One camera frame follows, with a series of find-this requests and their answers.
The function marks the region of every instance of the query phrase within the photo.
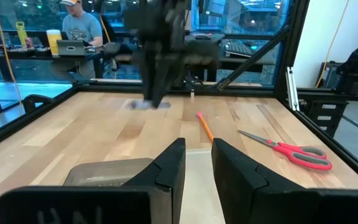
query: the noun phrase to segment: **cap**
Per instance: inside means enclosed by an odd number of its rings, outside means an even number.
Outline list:
[[[78,0],[62,0],[60,3],[66,4],[68,6],[74,6],[75,3],[77,3]]]

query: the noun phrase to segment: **yellow cup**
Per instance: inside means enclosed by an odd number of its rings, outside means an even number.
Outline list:
[[[50,51],[53,56],[59,55],[59,49],[57,47],[57,40],[62,39],[62,35],[60,33],[60,30],[47,30],[48,35],[48,42]]]

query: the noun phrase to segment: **keyboard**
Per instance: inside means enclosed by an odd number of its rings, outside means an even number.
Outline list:
[[[224,44],[224,51],[227,57],[249,58],[254,53],[250,47],[235,41],[226,42]]]

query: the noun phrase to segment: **scissor blade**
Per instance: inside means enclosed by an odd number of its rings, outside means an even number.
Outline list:
[[[259,136],[256,136],[256,135],[253,135],[251,133],[247,133],[245,131],[241,131],[241,130],[238,130],[238,132],[240,132],[241,134],[245,135],[245,136],[248,136],[250,138],[252,138],[253,140],[256,140],[262,144],[265,144],[266,146],[270,146],[270,147],[273,147],[275,146],[277,143],[271,141],[271,140],[268,140],[268,139],[264,139],[264,138],[261,138]]]

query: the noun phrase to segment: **wooden tabletop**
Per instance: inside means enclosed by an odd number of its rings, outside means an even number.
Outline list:
[[[176,138],[188,150],[211,143],[202,111],[217,138],[307,188],[358,189],[358,175],[274,98],[169,96],[169,110],[129,110],[136,94],[80,92],[0,143],[0,195],[23,185],[62,185],[78,164],[155,158]],[[315,146],[333,164],[329,172],[298,167],[271,148],[237,132],[299,146]]]

